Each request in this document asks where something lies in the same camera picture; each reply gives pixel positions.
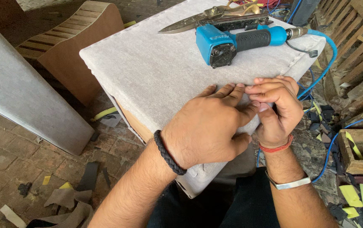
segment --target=metal tool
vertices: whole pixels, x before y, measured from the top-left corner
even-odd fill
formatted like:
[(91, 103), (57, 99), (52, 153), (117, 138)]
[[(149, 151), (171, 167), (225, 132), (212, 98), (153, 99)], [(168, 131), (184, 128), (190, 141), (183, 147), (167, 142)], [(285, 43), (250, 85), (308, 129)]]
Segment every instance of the metal tool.
[(257, 0), (251, 3), (242, 4), (234, 8), (230, 7), (229, 5), (235, 1), (237, 0), (230, 0), (226, 6), (212, 7), (210, 9), (205, 10), (203, 13), (199, 13), (197, 15), (173, 23), (168, 27), (160, 30), (159, 33), (165, 33), (165, 34), (181, 33), (189, 29), (196, 28), (196, 22), (214, 20), (220, 18), (240, 17), (244, 16), (246, 13), (249, 12), (252, 12), (254, 14), (260, 13), (260, 9), (256, 5)]
[(267, 25), (258, 25), (257, 30), (233, 35), (206, 24), (197, 28), (196, 44), (207, 65), (215, 69), (230, 66), (237, 52), (269, 45), (279, 46), (286, 40), (307, 34), (307, 31), (300, 27), (284, 29), (280, 26), (269, 28)]

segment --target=silver bracelet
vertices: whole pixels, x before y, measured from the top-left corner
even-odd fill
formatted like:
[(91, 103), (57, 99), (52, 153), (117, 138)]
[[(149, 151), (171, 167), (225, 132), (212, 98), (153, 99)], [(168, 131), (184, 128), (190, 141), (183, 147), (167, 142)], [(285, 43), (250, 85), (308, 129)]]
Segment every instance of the silver bracelet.
[(293, 188), (293, 187), (298, 187), (301, 185), (306, 185), (311, 183), (311, 179), (310, 177), (307, 175), (306, 178), (303, 178), (301, 180), (296, 180), (290, 183), (286, 183), (286, 184), (276, 184), (269, 176), (269, 174), (267, 173), (267, 170), (265, 171), (267, 178), (269, 178), (270, 183), (277, 189), (277, 190), (281, 190), (281, 189), (289, 189), (289, 188)]

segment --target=left hand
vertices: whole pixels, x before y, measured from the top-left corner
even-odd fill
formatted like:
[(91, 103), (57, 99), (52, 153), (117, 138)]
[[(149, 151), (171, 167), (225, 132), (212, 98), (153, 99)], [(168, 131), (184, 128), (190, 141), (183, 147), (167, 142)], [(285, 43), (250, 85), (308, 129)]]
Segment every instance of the left hand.
[(235, 106), (241, 100), (245, 85), (229, 83), (214, 93), (215, 85), (187, 102), (163, 128), (161, 137), (174, 161), (183, 169), (196, 164), (227, 162), (245, 151), (250, 135), (235, 135), (258, 112), (254, 101), (244, 110)]

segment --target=hand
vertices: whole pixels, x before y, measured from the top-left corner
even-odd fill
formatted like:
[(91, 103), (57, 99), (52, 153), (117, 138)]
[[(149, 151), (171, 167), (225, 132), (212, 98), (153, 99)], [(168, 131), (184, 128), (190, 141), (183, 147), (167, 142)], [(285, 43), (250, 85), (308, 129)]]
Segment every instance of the hand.
[[(259, 143), (266, 148), (287, 144), (288, 135), (304, 115), (303, 105), (297, 99), (297, 82), (291, 77), (255, 78), (255, 85), (245, 87), (250, 100), (259, 101), (261, 124), (256, 129)], [(266, 103), (275, 102), (277, 113)]]
[(235, 106), (244, 94), (239, 83), (229, 83), (214, 94), (215, 85), (187, 102), (163, 128), (161, 137), (175, 162), (183, 169), (211, 162), (227, 162), (245, 151), (250, 135), (235, 135), (258, 112), (259, 102), (244, 110)]

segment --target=braided black bracelet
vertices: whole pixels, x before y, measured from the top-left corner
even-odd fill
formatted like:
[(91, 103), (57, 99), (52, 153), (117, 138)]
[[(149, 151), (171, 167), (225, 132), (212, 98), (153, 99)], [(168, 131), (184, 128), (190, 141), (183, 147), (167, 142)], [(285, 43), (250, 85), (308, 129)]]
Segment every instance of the braided black bracelet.
[(154, 139), (156, 142), (156, 145), (158, 146), (158, 149), (160, 151), (160, 155), (164, 158), (166, 163), (169, 165), (169, 167), (175, 172), (177, 175), (184, 175), (187, 170), (182, 169), (176, 162), (173, 160), (173, 158), (170, 156), (169, 152), (167, 152), (167, 149), (164, 147), (162, 138), (160, 137), (160, 130), (157, 130), (154, 133)]

